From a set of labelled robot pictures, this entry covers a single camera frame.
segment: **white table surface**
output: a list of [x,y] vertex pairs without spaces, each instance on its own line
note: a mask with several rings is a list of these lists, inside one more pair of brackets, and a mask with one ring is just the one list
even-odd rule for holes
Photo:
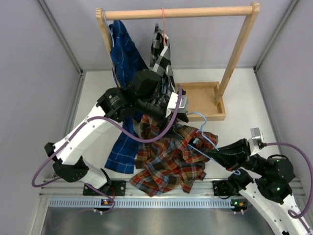
[[[221,81],[224,69],[174,70],[174,79],[179,82]],[[111,71],[89,71],[86,74],[74,126],[86,117],[97,99],[111,87],[115,87]],[[251,137],[250,128],[259,127],[265,142],[275,141],[265,105],[254,76],[253,69],[235,69],[223,96],[226,118],[224,121],[209,121],[204,127],[219,136],[218,146],[231,144],[239,139]],[[188,125],[200,128],[202,122],[189,122]],[[109,153],[120,135],[117,128],[111,128],[99,137],[83,154],[83,157],[96,167],[104,168]],[[267,158],[279,153],[275,146],[264,148],[260,155]],[[131,178],[134,174],[122,174],[105,169],[111,179]],[[213,161],[206,164],[206,178],[226,178],[230,172]]]

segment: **clothes rack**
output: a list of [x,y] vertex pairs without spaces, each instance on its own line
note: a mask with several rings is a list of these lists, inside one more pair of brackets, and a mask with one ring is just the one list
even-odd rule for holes
[[[164,9],[165,18],[185,17],[214,17],[214,16],[246,16],[238,35],[233,52],[228,61],[221,83],[219,82],[193,82],[182,83],[187,91],[189,99],[189,112],[200,112],[208,120],[224,120],[226,117],[223,94],[236,68],[239,57],[244,49],[249,34],[260,11],[260,4],[252,2],[250,6],[233,7],[203,7],[203,8],[179,8]],[[130,11],[103,11],[96,9],[96,17],[108,54],[112,48],[110,30],[105,23],[109,20],[135,20],[135,19],[159,19],[163,18],[161,9],[155,10],[130,10]],[[190,116],[190,121],[200,121],[197,115]]]

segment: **wooden base tray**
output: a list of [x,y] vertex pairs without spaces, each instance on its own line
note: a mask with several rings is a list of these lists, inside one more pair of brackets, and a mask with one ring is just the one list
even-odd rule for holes
[[[215,105],[216,92],[220,86],[219,82],[192,82],[180,83],[187,92],[189,104],[188,112],[202,113],[207,120],[223,121],[226,117],[223,99]],[[188,115],[190,121],[203,121],[203,117],[197,114]]]

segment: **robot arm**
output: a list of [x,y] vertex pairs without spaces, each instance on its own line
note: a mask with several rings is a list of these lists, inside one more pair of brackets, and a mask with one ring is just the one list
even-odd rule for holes
[[[178,95],[172,93],[167,102],[154,105],[161,92],[161,77],[150,70],[142,70],[135,74],[132,82],[125,90],[108,89],[101,96],[86,118],[66,137],[57,143],[48,143],[46,153],[51,156],[55,150],[63,149],[53,158],[55,173],[67,182],[82,181],[105,193],[111,181],[103,169],[89,164],[82,155],[84,151],[103,133],[112,127],[108,118],[121,122],[140,111],[149,116],[163,120],[174,110]],[[180,102],[179,115],[186,119],[187,97]]]
[[[312,231],[305,219],[295,219],[289,214],[291,210],[300,213],[289,186],[295,178],[291,162],[283,155],[262,158],[257,154],[266,146],[262,142],[262,134],[258,128],[252,129],[251,133],[252,138],[248,141],[240,140],[213,154],[206,151],[226,169],[239,170],[239,174],[233,173],[226,184],[221,184],[222,191],[239,193],[245,197],[276,235],[310,235]],[[253,180],[241,167],[261,177]]]

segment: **shirt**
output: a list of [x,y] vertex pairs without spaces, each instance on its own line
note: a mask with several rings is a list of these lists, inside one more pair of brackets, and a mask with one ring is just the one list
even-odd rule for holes
[[[158,135],[157,123],[148,116],[143,115],[140,126],[141,138],[150,139]],[[197,130],[186,125],[179,126],[183,140],[161,138],[140,145],[135,166],[144,170],[135,175],[130,183],[149,196],[168,192],[179,184],[184,192],[189,193],[195,180],[204,179],[205,162],[209,161],[199,152],[189,150],[189,141],[193,137],[198,138],[197,148],[214,148]],[[217,144],[216,135],[210,132],[204,134]]]
[[[116,74],[116,77],[113,76],[114,79],[118,80],[121,88],[124,88],[127,82],[132,81],[137,71],[148,67],[141,58],[124,24],[121,21],[114,21],[113,24],[109,25],[109,28],[112,31],[114,40],[114,47],[110,51]],[[142,113],[137,113],[133,118],[140,122],[141,116]],[[134,132],[133,118],[128,117],[123,120],[123,128],[138,137]],[[139,145],[139,142],[121,133],[112,148],[105,168],[120,173],[132,174]]]
[[167,102],[172,92],[175,92],[175,83],[173,70],[171,65],[171,50],[170,50],[170,39],[164,34],[160,29],[158,24],[155,26],[155,31],[153,34],[153,40],[151,45],[151,56],[150,56],[150,67],[152,71],[156,72],[162,77],[162,96],[158,100],[157,104],[160,102]]

